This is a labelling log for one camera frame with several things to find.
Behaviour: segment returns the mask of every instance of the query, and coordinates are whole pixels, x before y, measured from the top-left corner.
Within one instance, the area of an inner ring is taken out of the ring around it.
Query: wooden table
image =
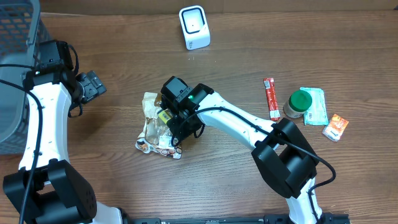
[[[337,179],[317,190],[325,212],[352,223],[398,219],[398,13],[295,12],[210,14],[211,44],[187,51],[178,16],[43,18],[50,33],[76,48],[82,72],[95,70],[108,91],[68,121],[74,168],[97,199],[132,217],[190,218],[287,213],[261,178],[250,150],[206,128],[183,143],[180,160],[143,154],[134,142],[144,125],[145,91],[172,75],[218,91],[232,104],[269,119],[262,79],[275,78],[280,108],[301,86],[324,89],[329,117],[349,125],[339,142],[323,126],[295,122]],[[0,157],[0,175],[20,155]],[[318,182],[330,171],[319,165]],[[19,214],[0,193],[0,223]]]

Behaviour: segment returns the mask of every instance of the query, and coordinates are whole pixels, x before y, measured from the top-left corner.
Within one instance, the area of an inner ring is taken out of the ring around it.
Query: white box
[[[210,31],[205,11],[200,6],[180,10],[180,22],[188,50],[206,47],[210,44]]]

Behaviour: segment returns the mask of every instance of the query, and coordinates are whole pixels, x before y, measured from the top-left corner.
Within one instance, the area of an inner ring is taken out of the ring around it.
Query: small jar with green lid
[[[312,97],[303,90],[295,91],[284,105],[285,114],[291,118],[299,118],[309,109]]]

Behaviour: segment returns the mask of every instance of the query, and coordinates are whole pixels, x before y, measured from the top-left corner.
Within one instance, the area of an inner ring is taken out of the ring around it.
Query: teal packet
[[[328,125],[328,115],[326,113],[325,93],[319,88],[301,87],[300,90],[306,91],[312,97],[312,105],[304,113],[304,125]]]

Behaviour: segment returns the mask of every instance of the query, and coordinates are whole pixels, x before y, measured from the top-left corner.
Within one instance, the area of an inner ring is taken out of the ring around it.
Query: gray plastic bin
[[[39,43],[51,40],[38,0],[0,0],[0,64],[35,66]],[[28,68],[0,67],[0,79],[22,86]],[[24,92],[0,83],[0,154],[24,152],[29,105]]]

